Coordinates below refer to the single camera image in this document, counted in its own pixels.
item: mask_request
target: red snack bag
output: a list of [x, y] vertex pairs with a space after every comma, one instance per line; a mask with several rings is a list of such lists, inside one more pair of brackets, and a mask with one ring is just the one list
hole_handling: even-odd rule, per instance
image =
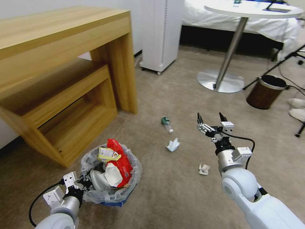
[[113, 163], [120, 170], [120, 173], [123, 177], [123, 181], [118, 185], [118, 188], [123, 187], [125, 184], [128, 183], [129, 179], [131, 178], [130, 172], [132, 170], [132, 167], [130, 165], [128, 157], [124, 154], [123, 148], [115, 139], [108, 139], [107, 148], [110, 148], [121, 155], [121, 158], [119, 160], [109, 161], [107, 162], [107, 164]]

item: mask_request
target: carpet floor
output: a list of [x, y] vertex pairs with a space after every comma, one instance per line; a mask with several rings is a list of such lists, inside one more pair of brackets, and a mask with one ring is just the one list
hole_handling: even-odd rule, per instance
[[[137, 66], [138, 114], [119, 111], [67, 169], [22, 140], [2, 148], [0, 228], [32, 228], [28, 209], [37, 194], [70, 171], [79, 175], [82, 156], [108, 138], [116, 138], [138, 157], [143, 166], [141, 181], [122, 208], [84, 203], [79, 213], [80, 229], [250, 228], [243, 212], [221, 189], [215, 147], [196, 129], [197, 112], [209, 125], [219, 125], [218, 113], [222, 112], [235, 124], [235, 135], [255, 140], [249, 170], [267, 192], [305, 222], [305, 136], [294, 136], [301, 123], [288, 115], [287, 104], [296, 91], [285, 90], [269, 110], [258, 110], [246, 102], [251, 88], [223, 94], [202, 87], [197, 73], [219, 68], [223, 58], [223, 52], [180, 46], [177, 60], [162, 75]], [[304, 67], [296, 62], [292, 59], [281, 69], [303, 84]], [[243, 76], [247, 84], [273, 64], [262, 58], [234, 55], [229, 72]], [[164, 115], [171, 121], [172, 134], [160, 124]], [[169, 152], [165, 146], [176, 137], [181, 144]], [[252, 146], [239, 139], [232, 139], [232, 144]], [[208, 176], [198, 174], [199, 161], [211, 166]], [[33, 219], [38, 223], [48, 215], [49, 207], [41, 198], [34, 206]]]

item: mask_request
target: white bed sheet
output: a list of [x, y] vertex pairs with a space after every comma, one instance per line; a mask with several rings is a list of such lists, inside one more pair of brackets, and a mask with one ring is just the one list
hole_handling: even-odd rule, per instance
[[[206, 10], [204, 6], [207, 1], [213, 0], [185, 0], [183, 24], [235, 31], [240, 18]], [[249, 18], [245, 27], [246, 32], [259, 33], [272, 40], [283, 42], [281, 56], [289, 54], [296, 48], [299, 30], [300, 26], [295, 18]]]

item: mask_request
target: round white table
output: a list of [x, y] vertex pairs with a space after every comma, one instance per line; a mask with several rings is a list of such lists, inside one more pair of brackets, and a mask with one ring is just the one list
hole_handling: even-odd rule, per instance
[[273, 4], [270, 9], [284, 9], [289, 10], [289, 12], [284, 13], [264, 10], [269, 5], [270, 3], [245, 0], [242, 0], [237, 7], [234, 6], [233, 0], [211, 0], [210, 2], [206, 3], [205, 9], [209, 11], [241, 17], [241, 19], [234, 33], [221, 69], [206, 70], [197, 75], [197, 80], [202, 86], [213, 91], [224, 93], [238, 92], [243, 89], [243, 78], [234, 74], [226, 74], [226, 71], [241, 39], [248, 18], [289, 18], [297, 17], [303, 13], [301, 8], [282, 4]]

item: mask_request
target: white air purifier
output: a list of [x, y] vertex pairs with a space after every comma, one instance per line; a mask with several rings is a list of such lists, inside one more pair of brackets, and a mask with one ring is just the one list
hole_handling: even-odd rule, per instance
[[144, 0], [142, 70], [160, 75], [178, 55], [184, 0]]

